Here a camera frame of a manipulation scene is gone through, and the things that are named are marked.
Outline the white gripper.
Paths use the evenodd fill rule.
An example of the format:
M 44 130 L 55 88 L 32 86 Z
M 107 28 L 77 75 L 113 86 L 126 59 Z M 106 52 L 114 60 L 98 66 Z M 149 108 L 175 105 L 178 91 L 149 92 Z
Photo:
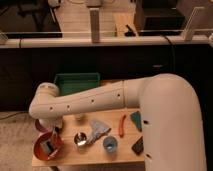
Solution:
M 61 118 L 59 118 L 59 119 L 40 119 L 39 122 L 45 128 L 50 128 L 52 130 L 55 129 L 56 126 L 61 129 L 63 127 L 63 120 Z M 57 138 L 57 132 L 54 130 L 54 131 L 52 131 L 52 136 L 51 136 L 52 145 L 55 145 L 56 138 Z

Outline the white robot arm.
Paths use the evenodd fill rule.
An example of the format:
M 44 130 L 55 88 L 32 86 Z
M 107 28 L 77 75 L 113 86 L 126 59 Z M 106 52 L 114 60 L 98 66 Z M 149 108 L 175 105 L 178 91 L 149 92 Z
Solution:
M 146 171 L 207 171 L 202 112 L 193 86 L 175 74 L 122 80 L 61 96 L 53 83 L 38 86 L 29 107 L 36 119 L 137 108 Z

